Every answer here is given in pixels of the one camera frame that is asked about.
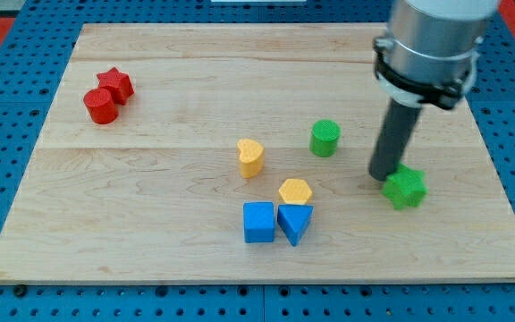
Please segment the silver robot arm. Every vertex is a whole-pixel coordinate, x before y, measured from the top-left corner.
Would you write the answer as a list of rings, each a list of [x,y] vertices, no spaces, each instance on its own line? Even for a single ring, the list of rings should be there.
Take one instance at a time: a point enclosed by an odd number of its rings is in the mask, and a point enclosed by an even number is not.
[[[397,0],[375,38],[375,76],[391,100],[453,109],[477,78],[483,43],[499,0]]]

